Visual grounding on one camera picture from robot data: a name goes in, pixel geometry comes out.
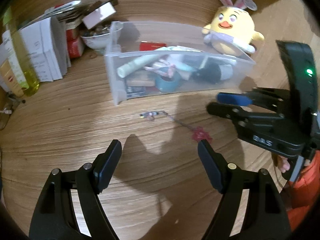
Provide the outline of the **person's right hand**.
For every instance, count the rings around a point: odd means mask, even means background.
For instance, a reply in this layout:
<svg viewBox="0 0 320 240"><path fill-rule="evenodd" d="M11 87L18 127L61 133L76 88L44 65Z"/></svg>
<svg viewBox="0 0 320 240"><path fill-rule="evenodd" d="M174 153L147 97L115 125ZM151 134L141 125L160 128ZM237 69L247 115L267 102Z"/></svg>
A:
<svg viewBox="0 0 320 240"><path fill-rule="evenodd" d="M290 164L289 164L289 161L286 157L278 155L278 154L275 154L274 157L275 157L274 163L275 163L276 167L280 170L281 173L285 173L285 172L289 171ZM310 166L311 163L312 163L312 161L309 159L306 159L304 161L304 166L301 170L301 174L304 174L308 171L308 166Z"/></svg>

